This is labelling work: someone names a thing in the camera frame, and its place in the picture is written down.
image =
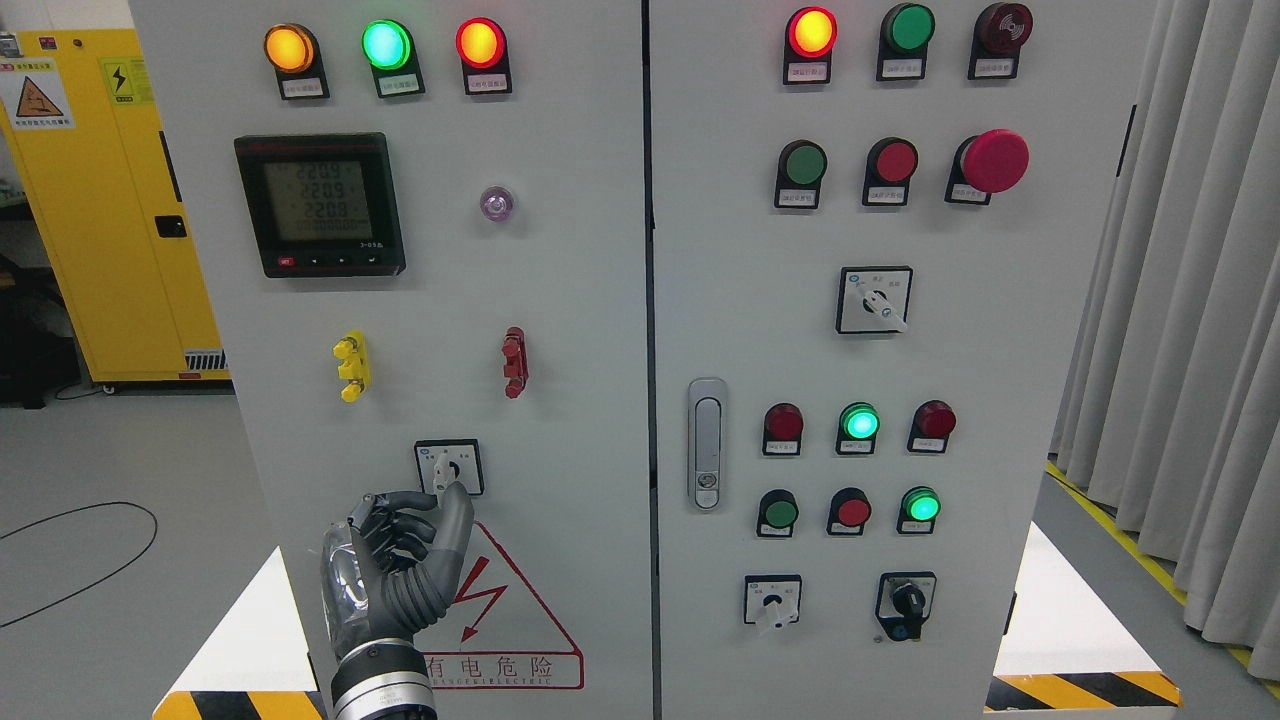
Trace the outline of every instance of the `lightning bolt symbol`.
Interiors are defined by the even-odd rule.
[[[462,628],[461,642],[467,642],[468,639],[474,638],[476,633],[480,632],[476,630],[476,625],[479,625],[480,620],[483,620],[484,616],[489,614],[489,609],[492,609],[494,603],[498,602],[498,598],[502,597],[502,593],[507,592],[507,585],[498,585],[495,588],[489,588],[486,591],[480,591],[476,593],[467,594],[467,591],[471,589],[471,585],[476,582],[476,578],[479,578],[480,573],[484,573],[484,569],[488,566],[489,566],[488,557],[483,555],[477,557],[476,564],[472,565],[471,571],[467,573],[467,579],[462,583],[462,587],[458,588],[458,594],[453,598],[453,603],[457,605],[460,602],[466,602],[468,600],[475,600],[477,597],[485,597],[485,596],[489,597],[489,603],[484,606],[484,610],[480,611],[480,615],[476,616],[475,621],[467,625],[466,628]]]

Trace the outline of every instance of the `yellow terminal connector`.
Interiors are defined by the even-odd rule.
[[[369,346],[360,331],[351,331],[333,346],[333,356],[342,360],[338,365],[338,378],[346,380],[342,400],[355,402],[369,389]]]

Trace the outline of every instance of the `green indicator light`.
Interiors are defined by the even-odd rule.
[[[790,502],[774,502],[773,505],[764,509],[764,521],[769,524],[771,528],[790,528],[795,524],[796,518],[800,515],[795,505]]]
[[[890,20],[886,40],[899,53],[914,53],[933,37],[933,13],[924,5],[900,8]]]
[[[812,184],[827,172],[827,159],[813,145],[801,145],[787,155],[787,177],[796,184]]]
[[[916,523],[928,523],[938,516],[942,503],[931,488],[915,488],[902,498],[902,510]]]
[[[854,439],[867,439],[879,429],[879,416],[876,414],[874,407],[865,402],[859,402],[845,410],[845,416],[840,424],[846,436]]]
[[[408,31],[396,20],[374,20],[361,38],[369,64],[379,70],[398,70],[413,53]]]

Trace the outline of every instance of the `robotic hand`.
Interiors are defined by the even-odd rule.
[[[431,525],[403,510],[435,510]],[[458,592],[475,510],[460,483],[436,496],[366,495],[324,544],[324,606],[337,720],[435,720],[426,662],[413,634],[444,616]]]

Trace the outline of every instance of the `red terminal connector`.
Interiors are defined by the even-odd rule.
[[[507,337],[502,341],[502,377],[507,378],[507,397],[515,400],[525,392],[525,384],[529,383],[525,331],[517,327],[507,328]]]

